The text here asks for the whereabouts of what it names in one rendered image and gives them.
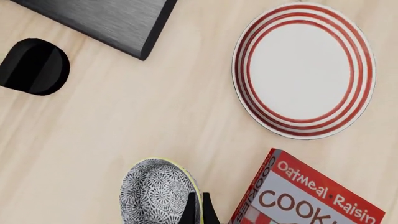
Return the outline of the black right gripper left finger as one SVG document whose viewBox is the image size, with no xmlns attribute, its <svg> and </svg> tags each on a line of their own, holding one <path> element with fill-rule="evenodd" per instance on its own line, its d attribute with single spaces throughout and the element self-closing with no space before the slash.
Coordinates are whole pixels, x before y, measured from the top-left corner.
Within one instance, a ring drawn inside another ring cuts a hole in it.
<svg viewBox="0 0 398 224">
<path fill-rule="evenodd" d="M 194 192 L 189 193 L 188 200 L 181 216 L 181 224 L 200 224 L 200 199 Z"/>
</svg>

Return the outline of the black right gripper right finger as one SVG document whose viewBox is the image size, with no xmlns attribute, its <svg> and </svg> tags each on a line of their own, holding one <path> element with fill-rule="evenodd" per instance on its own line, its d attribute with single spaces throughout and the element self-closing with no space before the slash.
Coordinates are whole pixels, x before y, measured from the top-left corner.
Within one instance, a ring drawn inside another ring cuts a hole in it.
<svg viewBox="0 0 398 224">
<path fill-rule="evenodd" d="M 208 192 L 203 193 L 202 206 L 204 224 L 221 224 L 213 208 L 211 197 Z"/>
</svg>

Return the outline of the patterned black and white bowl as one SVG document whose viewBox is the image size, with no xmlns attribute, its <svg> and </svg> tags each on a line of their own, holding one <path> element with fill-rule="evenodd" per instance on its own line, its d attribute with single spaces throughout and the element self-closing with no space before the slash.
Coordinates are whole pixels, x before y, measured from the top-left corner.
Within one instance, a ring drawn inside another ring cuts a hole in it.
<svg viewBox="0 0 398 224">
<path fill-rule="evenodd" d="M 123 224 L 178 224 L 190 193 L 195 196 L 193 224 L 204 224 L 202 193 L 190 173 L 170 160 L 141 160 L 121 184 Z"/>
</svg>

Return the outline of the white plate with red rings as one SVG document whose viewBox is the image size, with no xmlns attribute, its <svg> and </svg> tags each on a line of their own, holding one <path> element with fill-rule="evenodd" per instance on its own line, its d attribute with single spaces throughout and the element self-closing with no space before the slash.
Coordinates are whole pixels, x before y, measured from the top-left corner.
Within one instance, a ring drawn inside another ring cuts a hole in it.
<svg viewBox="0 0 398 224">
<path fill-rule="evenodd" d="M 280 5 L 255 18 L 234 48 L 236 94 L 251 117 L 293 139 L 353 124 L 369 104 L 376 61 L 362 30 L 318 3 Z"/>
</svg>

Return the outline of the flat black stove plate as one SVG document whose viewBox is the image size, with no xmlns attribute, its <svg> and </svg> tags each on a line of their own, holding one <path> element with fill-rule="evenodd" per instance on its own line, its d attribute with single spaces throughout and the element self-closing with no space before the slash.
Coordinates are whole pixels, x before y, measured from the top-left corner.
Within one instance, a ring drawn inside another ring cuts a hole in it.
<svg viewBox="0 0 398 224">
<path fill-rule="evenodd" d="M 11 0 L 144 61 L 177 0 Z"/>
</svg>

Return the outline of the red oatmeal raisin cookie box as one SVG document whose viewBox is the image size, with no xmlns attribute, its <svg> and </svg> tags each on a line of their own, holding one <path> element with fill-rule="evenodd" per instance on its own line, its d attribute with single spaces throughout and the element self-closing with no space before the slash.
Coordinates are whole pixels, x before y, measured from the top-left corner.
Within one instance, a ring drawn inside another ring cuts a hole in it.
<svg viewBox="0 0 398 224">
<path fill-rule="evenodd" d="M 288 152 L 271 149 L 228 224 L 381 224 L 385 214 Z"/>
</svg>

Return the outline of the round black stove knob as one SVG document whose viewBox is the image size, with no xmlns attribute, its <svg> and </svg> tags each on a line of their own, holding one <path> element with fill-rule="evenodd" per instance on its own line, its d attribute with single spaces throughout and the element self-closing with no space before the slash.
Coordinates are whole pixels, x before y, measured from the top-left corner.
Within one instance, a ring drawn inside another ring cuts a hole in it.
<svg viewBox="0 0 398 224">
<path fill-rule="evenodd" d="M 0 63 L 0 86 L 47 96 L 61 89 L 69 72 L 70 61 L 61 48 L 28 38 L 17 42 Z"/>
</svg>

